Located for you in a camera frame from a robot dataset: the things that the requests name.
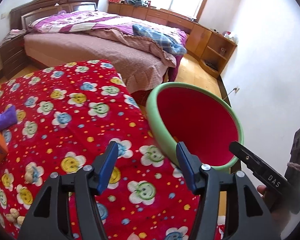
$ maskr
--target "bedspread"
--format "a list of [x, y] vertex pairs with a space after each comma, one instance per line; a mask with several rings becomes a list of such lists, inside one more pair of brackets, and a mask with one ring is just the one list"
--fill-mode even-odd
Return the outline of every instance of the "bedspread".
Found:
[[186, 34], [177, 28], [160, 25], [132, 17], [119, 16], [101, 11], [75, 11], [35, 20], [29, 26], [39, 33], [73, 33], [98, 29], [117, 29], [133, 35], [132, 26], [140, 24], [168, 35], [183, 45]]
[[155, 88], [168, 69], [150, 53], [87, 34], [31, 33], [24, 40], [26, 54], [47, 67], [91, 58], [108, 59], [130, 93]]
[[[8, 233], [17, 237], [19, 226], [5, 215], [16, 208], [25, 216], [52, 172], [76, 172], [116, 141], [118, 160], [96, 197], [108, 238], [188, 239], [199, 197], [155, 146], [109, 61], [68, 63], [11, 80], [0, 86], [0, 112], [11, 105], [18, 123], [3, 131], [9, 153], [0, 164], [0, 223]], [[26, 169], [34, 172], [32, 181]], [[69, 195], [72, 233], [80, 239], [74, 198]]]

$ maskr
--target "green bowl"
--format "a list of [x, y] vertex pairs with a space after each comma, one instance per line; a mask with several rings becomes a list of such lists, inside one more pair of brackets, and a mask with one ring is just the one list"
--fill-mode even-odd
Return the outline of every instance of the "green bowl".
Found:
[[[167, 88], [187, 88], [191, 90], [198, 91], [202, 94], [205, 94], [209, 96], [210, 98], [217, 101], [221, 106], [226, 109], [226, 111], [231, 115], [237, 132], [238, 132], [238, 142], [243, 144], [243, 131], [242, 126], [239, 122], [238, 117], [235, 115], [234, 111], [231, 109], [231, 107], [223, 101], [221, 98], [217, 97], [216, 95], [210, 93], [207, 90], [204, 90], [202, 88], [199, 88], [194, 85], [189, 85], [181, 82], [167, 82], [163, 83], [156, 88], [154, 88], [146, 102], [146, 113], [147, 113], [147, 119], [149, 121], [149, 125], [152, 131], [152, 134], [157, 141], [160, 149], [163, 151], [163, 153], [172, 161], [176, 166], [179, 167], [178, 160], [176, 157], [176, 146], [177, 142], [174, 140], [174, 138], [170, 135], [169, 131], [167, 130], [166, 126], [164, 125], [162, 118], [159, 113], [158, 105], [157, 105], [157, 97], [161, 91]], [[237, 162], [238, 158], [233, 157], [228, 163], [222, 165], [222, 166], [212, 166], [214, 169], [219, 171], [225, 171], [229, 172], [230, 168]]]

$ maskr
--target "purple cloth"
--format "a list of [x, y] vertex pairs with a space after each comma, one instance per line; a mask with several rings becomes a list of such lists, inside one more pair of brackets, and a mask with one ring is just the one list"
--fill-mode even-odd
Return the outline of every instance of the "purple cloth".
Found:
[[16, 124], [17, 122], [16, 107], [10, 106], [6, 111], [0, 114], [0, 131]]

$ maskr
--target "red blanket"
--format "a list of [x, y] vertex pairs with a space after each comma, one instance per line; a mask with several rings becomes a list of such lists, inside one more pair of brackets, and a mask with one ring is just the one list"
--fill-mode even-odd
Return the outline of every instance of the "red blanket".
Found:
[[[96, 197], [108, 238], [187, 240], [199, 197], [155, 146], [109, 61], [68, 63], [11, 80], [0, 86], [0, 113], [10, 105], [18, 123], [3, 131], [9, 153], [0, 164], [0, 223], [8, 233], [16, 238], [19, 231], [6, 219], [10, 209], [25, 216], [52, 172], [78, 171], [114, 140], [116, 167], [108, 189]], [[71, 225], [80, 239], [74, 198], [69, 196]]]

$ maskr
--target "wooden headboard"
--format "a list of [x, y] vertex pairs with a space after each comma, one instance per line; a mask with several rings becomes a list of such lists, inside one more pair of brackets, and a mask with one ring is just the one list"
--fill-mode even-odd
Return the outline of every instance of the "wooden headboard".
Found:
[[57, 14], [61, 10], [96, 10], [98, 2], [99, 0], [33, 0], [10, 11], [10, 28], [26, 29], [31, 22]]

